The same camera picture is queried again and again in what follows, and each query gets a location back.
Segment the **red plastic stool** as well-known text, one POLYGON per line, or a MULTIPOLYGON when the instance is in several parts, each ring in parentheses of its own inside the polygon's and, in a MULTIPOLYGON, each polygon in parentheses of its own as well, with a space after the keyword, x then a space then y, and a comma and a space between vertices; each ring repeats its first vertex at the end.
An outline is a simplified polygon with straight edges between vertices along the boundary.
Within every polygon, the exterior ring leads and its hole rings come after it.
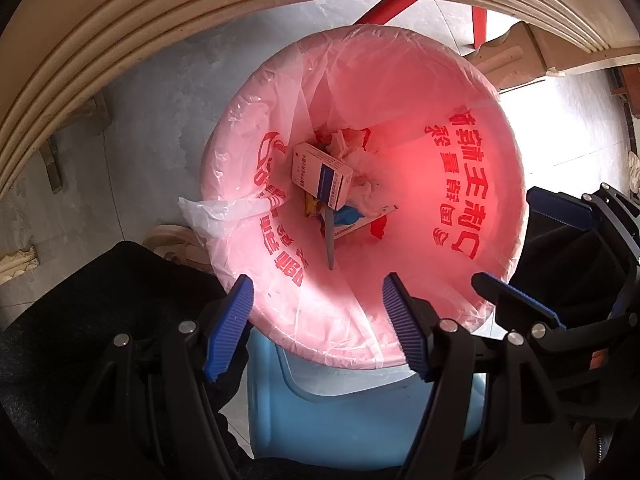
POLYGON ((380 0, 356 24, 411 29, 465 54, 486 40, 487 11, 447 0, 380 0))

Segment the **light blue plastic stool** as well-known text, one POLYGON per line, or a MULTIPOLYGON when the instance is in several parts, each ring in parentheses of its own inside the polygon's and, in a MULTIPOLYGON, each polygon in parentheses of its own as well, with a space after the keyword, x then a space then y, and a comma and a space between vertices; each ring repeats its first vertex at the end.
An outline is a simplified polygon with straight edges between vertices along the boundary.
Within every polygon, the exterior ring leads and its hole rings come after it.
POLYGON ((405 461, 433 390, 408 367, 329 367, 280 348, 258 330, 247 350, 255 457, 348 470, 405 461))

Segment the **blue white medicine box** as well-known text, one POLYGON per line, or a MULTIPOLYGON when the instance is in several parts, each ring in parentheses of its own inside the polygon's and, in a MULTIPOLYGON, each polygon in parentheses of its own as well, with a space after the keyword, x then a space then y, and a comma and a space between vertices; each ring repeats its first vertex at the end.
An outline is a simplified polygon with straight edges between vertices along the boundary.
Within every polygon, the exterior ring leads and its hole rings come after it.
POLYGON ((346 204, 353 176, 352 168, 309 143, 294 148, 292 182, 333 210, 346 204))

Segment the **yellow snack wrapper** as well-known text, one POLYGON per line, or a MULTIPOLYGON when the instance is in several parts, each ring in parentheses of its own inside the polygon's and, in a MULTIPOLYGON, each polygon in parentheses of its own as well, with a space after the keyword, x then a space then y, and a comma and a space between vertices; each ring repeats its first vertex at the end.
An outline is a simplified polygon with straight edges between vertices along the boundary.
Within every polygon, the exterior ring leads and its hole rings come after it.
POLYGON ((305 214, 307 217, 321 216, 324 211, 324 203, 318 200, 310 193, 306 192, 305 195, 305 214))

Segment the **white tissue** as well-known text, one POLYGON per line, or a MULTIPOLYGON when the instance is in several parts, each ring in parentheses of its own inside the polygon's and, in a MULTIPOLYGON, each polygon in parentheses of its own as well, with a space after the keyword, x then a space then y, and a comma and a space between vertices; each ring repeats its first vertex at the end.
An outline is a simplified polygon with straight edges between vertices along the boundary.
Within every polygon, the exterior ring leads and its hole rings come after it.
POLYGON ((314 138, 321 151, 354 170, 345 205, 365 217, 374 217, 381 208, 380 199, 376 197, 380 185, 375 175, 376 157, 366 149, 369 134, 368 129, 321 129, 314 133, 314 138))

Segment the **pink lined trash bin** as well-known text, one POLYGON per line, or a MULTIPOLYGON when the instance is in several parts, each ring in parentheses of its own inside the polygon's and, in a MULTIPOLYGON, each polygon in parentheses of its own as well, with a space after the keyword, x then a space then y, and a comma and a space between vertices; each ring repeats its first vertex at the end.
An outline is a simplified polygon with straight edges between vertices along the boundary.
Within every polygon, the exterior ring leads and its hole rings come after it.
POLYGON ((489 80, 412 30, 317 32, 255 70, 224 110, 180 200, 224 287, 254 284, 250 322, 322 365, 405 361, 382 300, 387 274, 476 330, 472 276, 513 274, 524 172, 489 80))

